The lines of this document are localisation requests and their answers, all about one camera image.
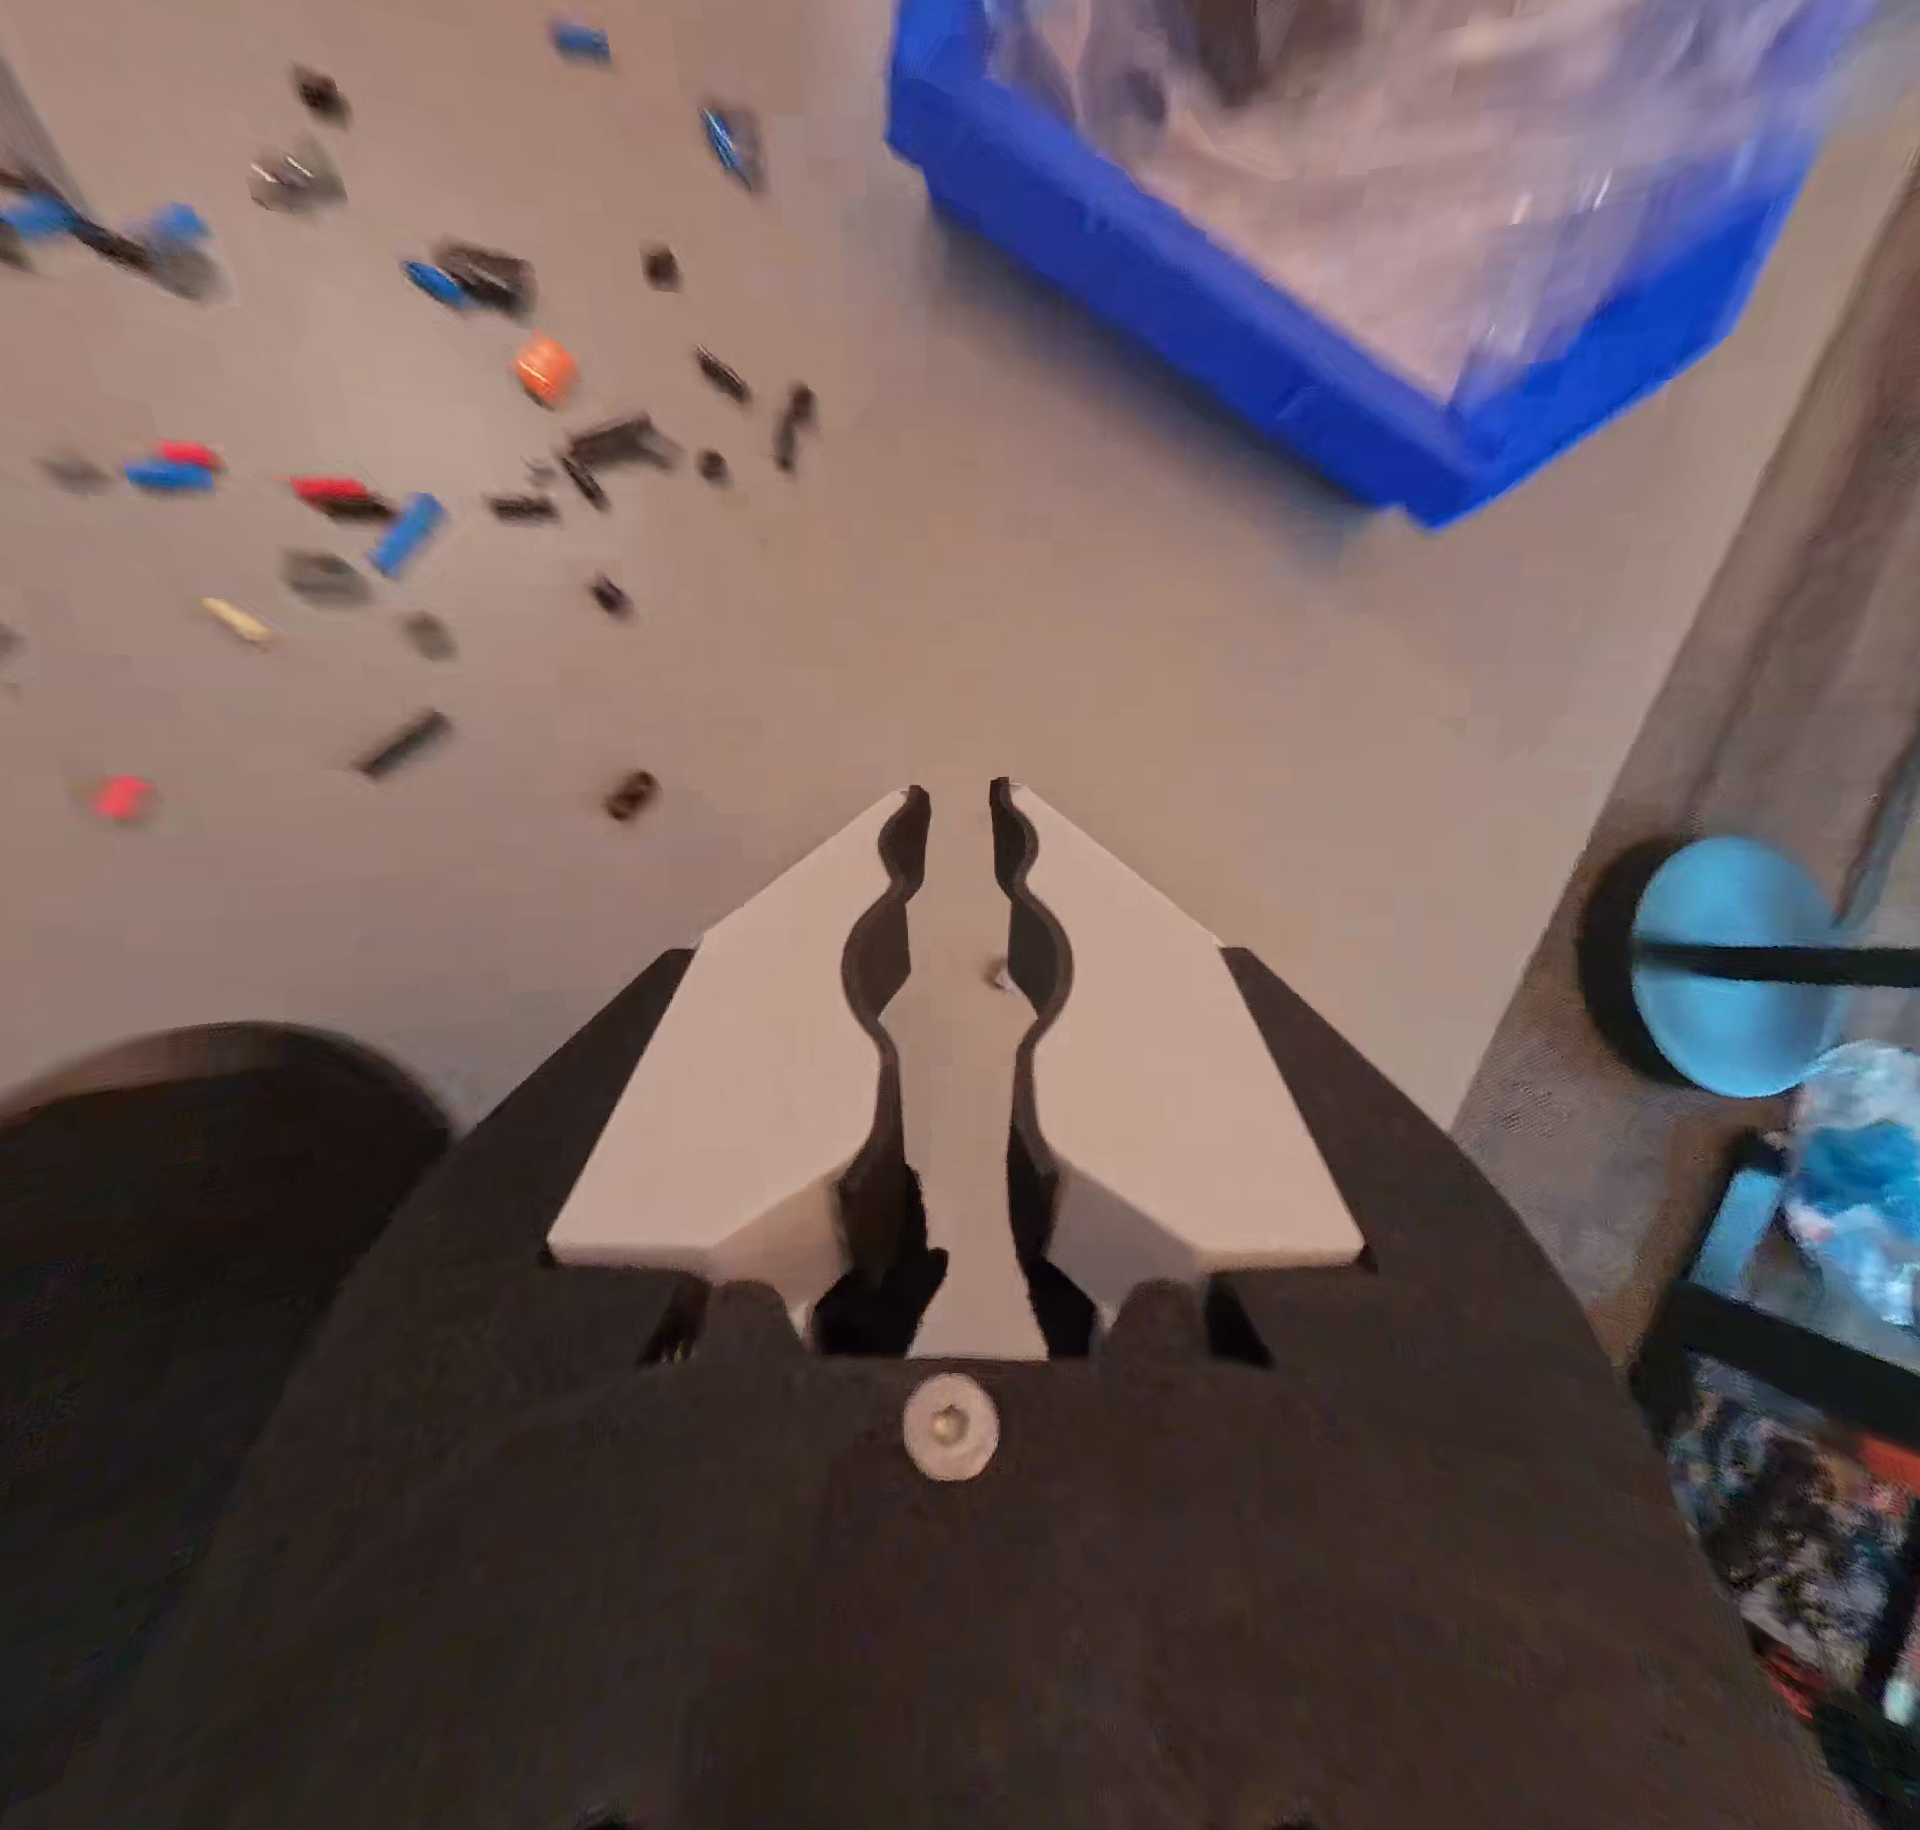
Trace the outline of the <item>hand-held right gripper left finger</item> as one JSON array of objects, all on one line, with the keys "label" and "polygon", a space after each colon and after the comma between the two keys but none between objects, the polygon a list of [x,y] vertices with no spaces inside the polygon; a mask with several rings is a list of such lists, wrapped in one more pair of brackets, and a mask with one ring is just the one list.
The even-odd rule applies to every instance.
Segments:
[{"label": "hand-held right gripper left finger", "polygon": [[912,1253],[883,1011],[929,833],[929,792],[892,792],[704,933],[546,1232],[559,1266],[763,1283],[809,1311]]}]

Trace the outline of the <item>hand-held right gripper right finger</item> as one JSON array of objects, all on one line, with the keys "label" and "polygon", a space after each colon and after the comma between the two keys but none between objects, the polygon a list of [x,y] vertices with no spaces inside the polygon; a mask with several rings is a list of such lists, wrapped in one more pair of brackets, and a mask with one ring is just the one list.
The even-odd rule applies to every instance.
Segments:
[{"label": "hand-held right gripper right finger", "polygon": [[1010,1227],[1046,1332],[1147,1287],[1358,1266],[1365,1240],[1222,940],[1031,786],[991,786],[1005,967],[1033,1009]]}]

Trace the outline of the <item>blue plastic bin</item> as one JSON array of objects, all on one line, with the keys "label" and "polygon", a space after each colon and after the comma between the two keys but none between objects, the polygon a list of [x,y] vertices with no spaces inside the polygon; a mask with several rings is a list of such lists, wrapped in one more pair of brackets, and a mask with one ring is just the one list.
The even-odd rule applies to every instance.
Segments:
[{"label": "blue plastic bin", "polygon": [[1879,0],[1853,82],[1784,184],[1638,283],[1571,346],[1477,403],[1442,403],[991,74],[981,0],[898,0],[888,142],[931,203],[1372,508],[1473,514],[1713,355],[1747,310],[1806,172],[1867,94],[1907,86],[1917,0]]}]

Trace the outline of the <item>scattered small lego pieces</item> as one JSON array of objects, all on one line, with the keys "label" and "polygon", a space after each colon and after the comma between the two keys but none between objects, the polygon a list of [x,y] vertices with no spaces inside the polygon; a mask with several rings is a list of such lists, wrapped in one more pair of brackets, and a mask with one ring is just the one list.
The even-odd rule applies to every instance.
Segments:
[{"label": "scattered small lego pieces", "polygon": [[[600,31],[559,25],[551,36],[571,58],[604,61],[606,36]],[[332,75],[294,67],[294,90],[315,121],[347,121],[345,90]],[[763,166],[751,121],[704,108],[701,127],[716,162],[749,191],[757,191]],[[313,210],[345,197],[339,166],[313,140],[288,146],[275,162],[254,164],[249,176],[254,196],[264,209]],[[43,118],[5,58],[5,267],[26,269],[29,254],[47,243],[71,243],[187,302],[201,300],[204,290],[223,280],[210,252],[210,225],[194,206],[170,203],[124,232],[87,209]],[[682,270],[672,246],[645,248],[642,258],[647,286],[663,290],[679,286]],[[521,323],[538,306],[537,273],[527,260],[470,241],[441,241],[428,258],[408,258],[398,269],[410,287],[454,314],[484,312]],[[698,348],[693,359],[698,376],[716,393],[735,408],[752,408],[751,386],[722,359],[707,348]],[[803,379],[794,381],[772,428],[772,464],[780,476],[791,478],[799,471],[803,443],[819,423],[817,393]],[[684,450],[647,413],[635,413],[566,435],[546,460],[530,464],[526,491],[484,495],[484,506],[497,523],[559,523],[559,500],[548,490],[557,490],[562,478],[593,513],[606,513],[609,471],[642,468],[672,471],[682,456]],[[39,468],[59,490],[77,495],[97,491],[105,480],[104,468],[84,456],[50,456],[41,460]],[[701,449],[693,456],[693,468],[712,490],[729,490],[733,483],[733,464],[720,450]],[[213,495],[225,473],[223,452],[201,439],[156,439],[121,468],[126,490],[155,498]],[[434,495],[408,495],[405,503],[395,503],[351,476],[300,473],[286,478],[283,487],[304,510],[331,523],[379,526],[378,540],[365,551],[365,566],[368,575],[388,583],[408,572],[449,520],[449,508]],[[286,583],[297,596],[313,602],[345,605],[368,595],[362,570],[339,554],[288,554]],[[609,575],[598,572],[588,595],[602,615],[615,621],[632,618],[630,595]],[[272,631],[259,618],[230,600],[204,600],[201,610],[230,637],[251,648],[272,642]],[[450,656],[450,632],[434,614],[405,618],[401,628],[423,659]],[[374,782],[386,781],[444,742],[449,733],[447,713],[421,713],[397,735],[381,739],[354,769]],[[119,777],[97,795],[94,808],[114,823],[132,823],[149,810],[153,795],[153,786],[143,781]],[[630,825],[659,795],[659,777],[632,769],[615,781],[600,806],[615,825]]]}]

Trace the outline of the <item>black office chair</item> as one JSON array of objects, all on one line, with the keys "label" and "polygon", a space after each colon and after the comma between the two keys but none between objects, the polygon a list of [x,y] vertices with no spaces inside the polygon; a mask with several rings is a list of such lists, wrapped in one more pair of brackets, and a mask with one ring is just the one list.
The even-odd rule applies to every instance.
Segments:
[{"label": "black office chair", "polygon": [[449,1113],[359,1045],[192,1026],[5,1098],[2,1793],[124,1696]]}]

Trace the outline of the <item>cluttered storage cart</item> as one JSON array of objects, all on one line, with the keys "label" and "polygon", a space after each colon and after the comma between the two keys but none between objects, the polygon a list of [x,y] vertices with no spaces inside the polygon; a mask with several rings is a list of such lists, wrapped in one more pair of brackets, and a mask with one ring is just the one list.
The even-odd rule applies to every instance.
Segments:
[{"label": "cluttered storage cart", "polygon": [[1740,1132],[1631,1386],[1764,1675],[1871,1826],[1918,1821],[1918,1061]]}]

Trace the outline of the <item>pile of clear plastic bags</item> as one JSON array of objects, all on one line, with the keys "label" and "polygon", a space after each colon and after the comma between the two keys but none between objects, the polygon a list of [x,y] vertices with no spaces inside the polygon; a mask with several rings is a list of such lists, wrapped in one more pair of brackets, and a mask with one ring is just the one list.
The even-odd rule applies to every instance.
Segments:
[{"label": "pile of clear plastic bags", "polygon": [[1442,403],[1784,184],[1879,0],[981,0],[991,74]]}]

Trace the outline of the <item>light blue disc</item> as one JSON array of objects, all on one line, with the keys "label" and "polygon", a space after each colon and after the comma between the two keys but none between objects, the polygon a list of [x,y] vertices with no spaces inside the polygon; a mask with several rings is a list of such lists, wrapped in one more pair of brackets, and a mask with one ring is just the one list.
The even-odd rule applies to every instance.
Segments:
[{"label": "light blue disc", "polygon": [[1767,843],[1657,838],[1589,893],[1576,979],[1597,1037],[1633,1073],[1764,1099],[1806,1082],[1853,993],[1917,993],[1918,952],[1860,944]]}]

